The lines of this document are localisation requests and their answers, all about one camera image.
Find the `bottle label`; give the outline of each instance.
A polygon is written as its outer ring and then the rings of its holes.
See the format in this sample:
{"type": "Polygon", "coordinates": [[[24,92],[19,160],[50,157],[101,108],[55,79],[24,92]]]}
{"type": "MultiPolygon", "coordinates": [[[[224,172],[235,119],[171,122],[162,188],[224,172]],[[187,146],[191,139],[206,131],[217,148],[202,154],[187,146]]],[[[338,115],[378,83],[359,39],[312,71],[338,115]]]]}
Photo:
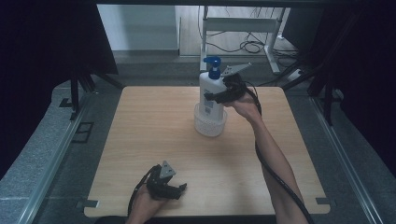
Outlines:
{"type": "Polygon", "coordinates": [[[204,97],[204,105],[205,105],[205,112],[207,114],[210,114],[211,109],[213,109],[213,101],[208,101],[206,100],[206,98],[204,97]]]}

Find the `wooden tabletop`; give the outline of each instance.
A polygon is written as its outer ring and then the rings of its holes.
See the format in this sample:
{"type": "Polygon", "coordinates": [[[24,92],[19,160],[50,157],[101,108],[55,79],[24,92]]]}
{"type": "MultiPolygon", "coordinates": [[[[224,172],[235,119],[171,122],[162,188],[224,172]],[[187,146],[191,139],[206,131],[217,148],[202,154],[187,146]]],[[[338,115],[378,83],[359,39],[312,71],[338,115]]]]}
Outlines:
{"type": "MultiPolygon", "coordinates": [[[[257,88],[262,116],[295,173],[312,214],[330,211],[318,175],[284,92],[257,88]]],[[[262,177],[248,122],[233,108],[223,133],[206,137],[194,129],[197,87],[126,87],[111,125],[85,208],[87,217],[126,216],[136,184],[154,165],[168,161],[177,174],[169,185],[187,183],[157,217],[271,215],[274,208],[262,177]]]]}

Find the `gray floor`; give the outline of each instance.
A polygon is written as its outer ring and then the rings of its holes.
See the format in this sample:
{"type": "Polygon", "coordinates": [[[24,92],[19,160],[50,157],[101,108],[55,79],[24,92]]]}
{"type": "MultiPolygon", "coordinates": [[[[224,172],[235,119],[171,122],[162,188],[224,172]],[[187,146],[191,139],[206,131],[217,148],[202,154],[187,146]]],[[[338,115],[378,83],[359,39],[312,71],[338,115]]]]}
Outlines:
{"type": "MultiPolygon", "coordinates": [[[[199,63],[197,58],[178,58],[177,56],[157,55],[156,63],[147,63],[141,54],[118,57],[119,76],[113,76],[125,85],[163,85],[163,86],[197,86],[199,63]]],[[[255,85],[273,80],[267,63],[257,58],[227,58],[225,64],[253,62],[253,66],[242,73],[245,80],[255,85]]],[[[39,207],[34,223],[93,223],[95,220],[83,214],[82,203],[88,197],[97,164],[104,148],[108,130],[120,99],[121,90],[116,89],[100,78],[93,76],[96,93],[87,93],[90,105],[81,122],[93,122],[92,133],[86,143],[72,143],[66,151],[62,164],[54,177],[47,195],[39,207]]],[[[296,118],[309,154],[318,172],[318,177],[331,204],[331,212],[326,215],[313,215],[316,223],[370,223],[361,208],[361,204],[351,187],[347,176],[338,160],[331,142],[324,132],[318,114],[310,97],[306,94],[309,81],[286,92],[291,110],[296,118]]],[[[57,114],[64,110],[58,105],[63,98],[69,97],[66,91],[68,83],[54,90],[54,97],[49,111],[57,114]]],[[[345,151],[356,168],[363,185],[367,188],[376,205],[383,223],[396,223],[396,180],[375,154],[373,149],[350,124],[338,103],[332,107],[332,118],[345,151]]],[[[64,123],[69,117],[46,116],[51,122],[64,123]]],[[[55,124],[48,124],[42,133],[55,124]]],[[[86,135],[75,134],[75,140],[84,139],[86,135]]],[[[272,217],[228,217],[222,218],[173,218],[163,220],[168,223],[274,223],[272,217]]]]}

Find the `pump bottle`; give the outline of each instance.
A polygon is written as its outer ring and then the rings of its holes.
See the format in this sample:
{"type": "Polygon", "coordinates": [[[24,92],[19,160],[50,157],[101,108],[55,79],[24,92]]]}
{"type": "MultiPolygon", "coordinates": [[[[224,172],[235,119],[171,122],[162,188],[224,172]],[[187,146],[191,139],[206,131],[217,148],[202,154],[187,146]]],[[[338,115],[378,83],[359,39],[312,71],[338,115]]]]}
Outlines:
{"type": "Polygon", "coordinates": [[[223,83],[223,78],[220,77],[221,58],[207,57],[204,58],[204,62],[209,63],[211,68],[199,76],[200,102],[195,107],[195,129],[204,135],[216,136],[224,128],[227,113],[223,105],[215,101],[207,101],[204,94],[206,92],[219,93],[226,91],[227,88],[223,83]]]}

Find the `blue pump cap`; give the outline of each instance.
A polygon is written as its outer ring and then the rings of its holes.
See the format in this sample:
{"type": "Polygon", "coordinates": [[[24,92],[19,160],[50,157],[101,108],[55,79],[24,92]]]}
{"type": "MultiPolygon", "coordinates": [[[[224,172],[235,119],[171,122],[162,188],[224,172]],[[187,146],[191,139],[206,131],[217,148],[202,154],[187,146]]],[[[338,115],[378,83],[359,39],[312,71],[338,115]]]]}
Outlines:
{"type": "Polygon", "coordinates": [[[204,63],[210,63],[212,67],[209,70],[209,77],[211,79],[219,79],[221,71],[219,66],[221,65],[221,58],[217,56],[204,58],[204,63]]]}

